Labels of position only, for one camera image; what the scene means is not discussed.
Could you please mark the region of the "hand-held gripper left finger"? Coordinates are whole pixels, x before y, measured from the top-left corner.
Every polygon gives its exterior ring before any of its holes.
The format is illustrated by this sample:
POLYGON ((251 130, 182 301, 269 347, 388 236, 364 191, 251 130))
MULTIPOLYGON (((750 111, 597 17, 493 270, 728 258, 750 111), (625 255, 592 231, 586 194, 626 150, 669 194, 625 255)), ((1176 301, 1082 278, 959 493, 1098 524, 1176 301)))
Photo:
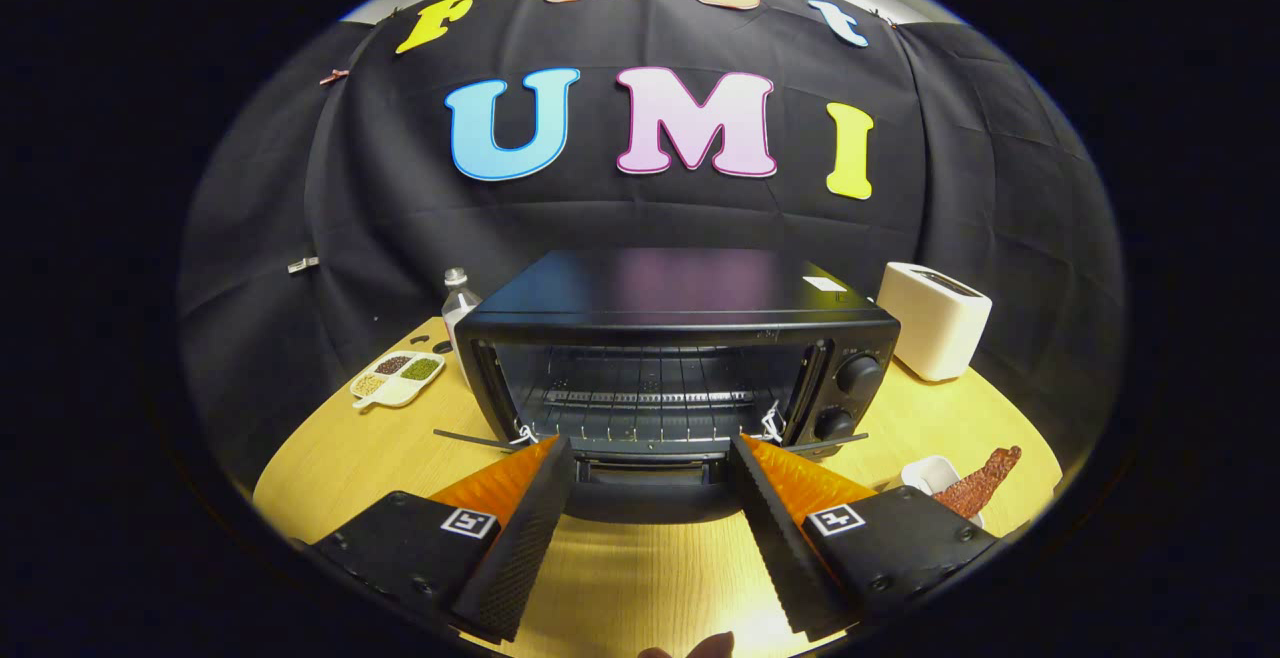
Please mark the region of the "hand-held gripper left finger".
POLYGON ((573 474, 567 440, 540 440, 434 498, 385 494, 308 557, 433 632, 512 641, 573 474))

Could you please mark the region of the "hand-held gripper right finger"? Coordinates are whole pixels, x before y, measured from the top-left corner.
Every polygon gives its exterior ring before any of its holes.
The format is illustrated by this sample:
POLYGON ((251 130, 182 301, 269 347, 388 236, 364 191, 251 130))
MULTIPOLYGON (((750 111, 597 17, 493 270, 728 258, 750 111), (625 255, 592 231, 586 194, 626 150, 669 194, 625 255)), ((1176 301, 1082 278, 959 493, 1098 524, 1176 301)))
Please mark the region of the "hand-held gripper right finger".
POLYGON ((763 440, 730 443, 731 483, 795 632, 879 626, 997 556, 1002 542, 916 488, 826 497, 794 511, 763 440))

